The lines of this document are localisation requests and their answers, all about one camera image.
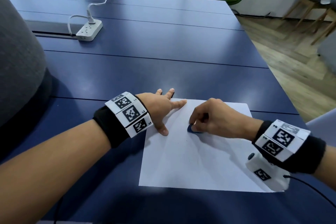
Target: wooden floor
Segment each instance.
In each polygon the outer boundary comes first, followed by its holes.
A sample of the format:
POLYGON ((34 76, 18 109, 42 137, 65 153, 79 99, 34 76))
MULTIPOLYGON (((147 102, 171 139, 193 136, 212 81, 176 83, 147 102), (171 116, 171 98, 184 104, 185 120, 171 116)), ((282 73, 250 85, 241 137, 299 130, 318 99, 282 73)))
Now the wooden floor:
POLYGON ((311 22, 292 32, 297 21, 237 18, 305 122, 336 108, 336 76, 310 45, 316 34, 301 33, 311 22))

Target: white marker band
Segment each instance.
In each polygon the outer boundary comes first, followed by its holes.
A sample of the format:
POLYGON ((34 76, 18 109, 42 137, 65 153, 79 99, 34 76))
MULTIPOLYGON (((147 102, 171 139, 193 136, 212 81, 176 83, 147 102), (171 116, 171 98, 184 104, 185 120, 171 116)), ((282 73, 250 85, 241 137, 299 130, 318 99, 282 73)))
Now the white marker band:
POLYGON ((129 92, 116 96, 105 105, 115 114, 130 137, 153 125, 147 109, 129 92))
POLYGON ((310 131, 276 120, 255 142, 255 145, 281 162, 301 147, 310 131))

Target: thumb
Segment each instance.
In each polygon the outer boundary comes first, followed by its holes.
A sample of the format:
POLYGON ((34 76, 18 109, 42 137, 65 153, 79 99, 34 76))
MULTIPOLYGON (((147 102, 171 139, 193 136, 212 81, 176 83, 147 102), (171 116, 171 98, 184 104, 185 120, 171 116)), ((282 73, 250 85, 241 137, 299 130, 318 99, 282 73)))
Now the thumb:
POLYGON ((207 132, 208 124, 202 123, 199 120, 196 120, 196 123, 191 126, 191 130, 194 132, 207 132))
POLYGON ((162 134, 163 136, 168 136, 168 129, 163 124, 163 122, 160 122, 159 124, 154 124, 154 126, 160 134, 162 134))

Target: electrical outlet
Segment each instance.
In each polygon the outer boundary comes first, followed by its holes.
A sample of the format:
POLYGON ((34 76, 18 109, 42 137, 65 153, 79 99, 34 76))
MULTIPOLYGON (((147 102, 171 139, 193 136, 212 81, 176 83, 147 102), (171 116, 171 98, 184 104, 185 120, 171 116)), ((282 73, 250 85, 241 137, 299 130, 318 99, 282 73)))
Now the electrical outlet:
POLYGON ((100 20, 94 19, 95 24, 86 22, 84 26, 77 32, 77 39, 80 41, 92 41, 98 32, 102 29, 103 23, 100 20))

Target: wristband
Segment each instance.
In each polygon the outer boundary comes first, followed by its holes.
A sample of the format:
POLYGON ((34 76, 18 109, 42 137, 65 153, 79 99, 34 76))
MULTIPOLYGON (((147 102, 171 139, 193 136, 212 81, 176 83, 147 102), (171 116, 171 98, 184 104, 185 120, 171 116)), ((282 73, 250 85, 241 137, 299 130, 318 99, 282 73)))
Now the wristband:
POLYGON ((103 129, 112 148, 153 125, 145 105, 129 92, 107 101, 93 119, 103 129))
POLYGON ((310 131, 283 121, 264 121, 252 144, 270 163, 291 173, 312 174, 325 152, 326 143, 310 131))

